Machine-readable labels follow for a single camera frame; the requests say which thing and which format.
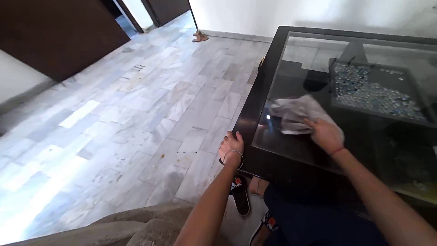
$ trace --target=red string bracelet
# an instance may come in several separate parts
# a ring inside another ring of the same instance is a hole
[[[335,153],[337,153],[337,152],[339,152],[339,151],[341,151],[341,150],[343,150],[343,149],[344,149],[344,147],[340,147],[340,148],[334,150],[334,151],[330,154],[330,156],[331,156],[331,157],[334,156]]]

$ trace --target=dark pants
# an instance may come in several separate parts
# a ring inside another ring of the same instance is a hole
[[[314,197],[285,194],[284,188],[270,184],[264,202],[279,226],[265,246],[388,245],[373,222],[317,205]]]

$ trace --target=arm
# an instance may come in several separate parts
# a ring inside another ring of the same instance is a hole
[[[345,171],[390,245],[437,245],[437,232],[348,150],[341,149],[335,126],[321,119],[316,123],[306,119],[306,123],[314,130],[312,139]]]
[[[226,155],[226,160],[223,157],[230,150],[243,153],[243,137],[239,132],[236,135],[237,139],[228,131],[227,136],[223,138],[218,153],[225,165],[191,211],[174,245],[214,244],[225,213],[231,184],[241,161],[240,154],[234,151]]]

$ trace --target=brown sandal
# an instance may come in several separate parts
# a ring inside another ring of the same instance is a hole
[[[208,36],[199,30],[194,33],[193,36],[196,36],[196,39],[193,39],[193,42],[202,42],[208,40]]]
[[[208,40],[207,36],[201,36],[201,35],[197,35],[195,39],[193,39],[193,42],[202,42],[202,41],[206,41]]]

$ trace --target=black tray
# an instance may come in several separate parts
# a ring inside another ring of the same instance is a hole
[[[353,107],[349,105],[344,105],[336,102],[337,91],[336,91],[336,83],[335,83],[335,71],[334,67],[337,64],[345,64],[345,65],[353,65],[353,66],[364,66],[369,67],[370,71],[368,73],[368,82],[370,83],[379,83],[381,86],[393,90],[397,90],[403,94],[407,94],[410,96],[411,100],[414,100],[417,105],[421,108],[421,113],[425,116],[427,121],[418,120],[418,119],[409,119],[405,117],[393,116],[390,114],[379,113],[375,111],[371,111],[368,109],[363,109],[359,107]],[[381,71],[381,69],[385,70],[397,70],[402,71],[402,77],[404,80],[399,80],[399,75],[390,74],[385,71]],[[339,61],[336,58],[329,59],[329,75],[330,75],[330,83],[332,88],[331,93],[331,105],[333,107],[339,107],[344,109],[350,109],[354,111],[363,112],[366,114],[371,114],[375,116],[380,116],[389,119],[395,119],[399,121],[409,122],[413,124],[420,124],[428,127],[437,127],[437,117],[433,110],[430,108],[430,104],[426,96],[420,91],[420,87],[417,82],[414,80],[414,77],[411,75],[409,69],[404,67],[395,67],[395,66],[387,66],[380,64],[368,64],[368,63],[348,63],[344,61]]]

